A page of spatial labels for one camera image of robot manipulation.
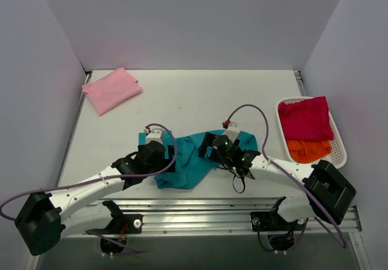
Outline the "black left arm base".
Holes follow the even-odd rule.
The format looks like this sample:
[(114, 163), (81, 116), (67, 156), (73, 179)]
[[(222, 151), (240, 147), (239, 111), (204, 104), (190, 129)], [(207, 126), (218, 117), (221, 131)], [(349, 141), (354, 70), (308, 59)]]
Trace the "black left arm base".
[(104, 221), (100, 225), (90, 226), (87, 230), (98, 234), (140, 234), (142, 232), (143, 215), (139, 213), (125, 214), (112, 200), (101, 203)]

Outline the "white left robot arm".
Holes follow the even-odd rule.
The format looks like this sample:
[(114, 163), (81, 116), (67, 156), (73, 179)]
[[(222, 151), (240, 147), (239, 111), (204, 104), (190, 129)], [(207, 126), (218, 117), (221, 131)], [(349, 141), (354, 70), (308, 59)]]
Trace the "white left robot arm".
[(174, 170), (176, 154), (176, 145), (151, 141), (80, 183), (31, 193), (15, 220), (31, 255), (41, 255), (60, 239), (81, 233), (116, 234), (114, 243), (123, 246), (124, 235), (141, 231), (142, 218), (126, 217), (114, 201), (99, 200), (158, 172)]

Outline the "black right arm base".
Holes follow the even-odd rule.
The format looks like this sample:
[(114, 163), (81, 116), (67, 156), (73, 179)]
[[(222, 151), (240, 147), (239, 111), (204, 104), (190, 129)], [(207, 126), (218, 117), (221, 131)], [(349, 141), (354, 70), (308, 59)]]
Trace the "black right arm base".
[(304, 222), (299, 224), (297, 221), (285, 221), (278, 214), (279, 206), (285, 199), (286, 197), (278, 199), (269, 211), (251, 212), (252, 230), (255, 232), (301, 231)]

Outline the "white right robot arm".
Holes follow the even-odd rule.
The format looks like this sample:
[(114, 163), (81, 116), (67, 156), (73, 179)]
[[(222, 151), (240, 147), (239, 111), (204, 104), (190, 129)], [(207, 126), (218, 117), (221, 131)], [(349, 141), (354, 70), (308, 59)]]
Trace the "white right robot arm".
[(269, 214), (270, 224), (276, 229), (311, 217), (340, 225), (356, 195), (356, 189), (329, 161), (300, 164), (270, 158), (257, 150), (243, 149), (238, 140), (232, 141), (226, 134), (207, 132), (198, 156), (209, 157), (239, 177), (267, 180), (303, 192), (302, 197), (277, 201)]

